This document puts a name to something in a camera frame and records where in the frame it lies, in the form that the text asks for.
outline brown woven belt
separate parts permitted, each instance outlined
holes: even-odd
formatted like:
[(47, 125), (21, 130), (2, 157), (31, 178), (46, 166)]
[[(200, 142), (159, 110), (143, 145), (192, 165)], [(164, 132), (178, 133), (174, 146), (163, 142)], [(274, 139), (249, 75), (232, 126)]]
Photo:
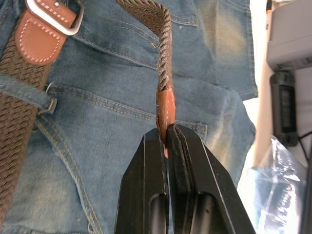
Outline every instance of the brown woven belt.
[[(76, 15), (56, 0), (26, 0), (22, 14), (0, 61), (0, 74), (42, 90), (52, 62), (57, 58)], [(159, 134), (166, 140), (167, 127), (175, 121), (172, 81), (172, 39), (169, 10), (152, 0), (117, 0), (132, 16), (159, 36), (158, 87), (156, 95)], [(54, 24), (33, 11), (37, 7)], [(72, 35), (74, 29), (68, 30)], [(0, 227), (8, 210), (25, 158), (37, 107), (0, 92)]]

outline black electronic device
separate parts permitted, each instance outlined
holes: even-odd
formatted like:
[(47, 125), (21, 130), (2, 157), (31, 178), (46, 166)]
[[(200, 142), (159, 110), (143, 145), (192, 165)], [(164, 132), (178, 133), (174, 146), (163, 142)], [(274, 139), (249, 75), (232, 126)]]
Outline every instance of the black electronic device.
[(121, 181), (115, 234), (167, 234), (169, 195), (175, 234), (255, 234), (229, 173), (200, 137), (173, 124), (167, 146), (166, 162), (157, 129), (144, 135)]
[(273, 135), (284, 146), (298, 143), (294, 75), (291, 71), (277, 72), (270, 78), (272, 94)]

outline belt buckle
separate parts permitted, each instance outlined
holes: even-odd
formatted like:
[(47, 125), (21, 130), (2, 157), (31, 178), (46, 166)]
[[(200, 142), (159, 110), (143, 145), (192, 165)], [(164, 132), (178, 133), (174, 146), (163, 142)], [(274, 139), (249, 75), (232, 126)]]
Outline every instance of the belt buckle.
[(48, 15), (39, 6), (37, 6), (36, 0), (26, 0), (26, 4), (28, 5), (29, 10), (33, 14), (35, 14), (37, 17), (41, 18), (42, 20), (47, 22), (49, 25), (53, 26), (54, 28), (59, 30), (61, 33), (65, 34), (67, 36), (75, 35), (81, 26), (81, 22), (82, 22), (82, 18), (83, 18), (83, 12), (84, 12), (84, 6), (83, 6), (81, 0), (78, 0), (77, 2), (80, 6), (79, 16), (76, 19), (74, 26), (72, 28), (67, 28), (67, 27), (63, 26), (62, 24), (60, 24), (59, 22), (57, 22), (50, 15)]

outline blue denim jeans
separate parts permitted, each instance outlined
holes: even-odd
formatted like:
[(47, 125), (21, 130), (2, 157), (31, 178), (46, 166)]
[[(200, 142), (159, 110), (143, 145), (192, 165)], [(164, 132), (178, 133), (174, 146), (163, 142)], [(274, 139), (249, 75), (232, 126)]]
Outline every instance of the blue denim jeans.
[[(172, 16), (176, 122), (237, 184), (255, 135), (242, 102), (257, 96), (248, 0), (159, 2)], [(85, 4), (47, 95), (31, 95), (57, 104), (37, 117), (2, 234), (113, 234), (121, 177), (156, 127), (157, 37), (113, 0)], [(24, 7), (0, 0), (0, 54)]]

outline clear plastic wrap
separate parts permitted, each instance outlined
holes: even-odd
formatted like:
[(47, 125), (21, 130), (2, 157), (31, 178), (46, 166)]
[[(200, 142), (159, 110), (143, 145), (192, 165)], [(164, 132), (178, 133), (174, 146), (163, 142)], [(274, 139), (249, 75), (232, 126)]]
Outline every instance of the clear plastic wrap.
[(248, 170), (240, 195), (258, 234), (298, 234), (307, 168), (275, 137), (269, 157)]

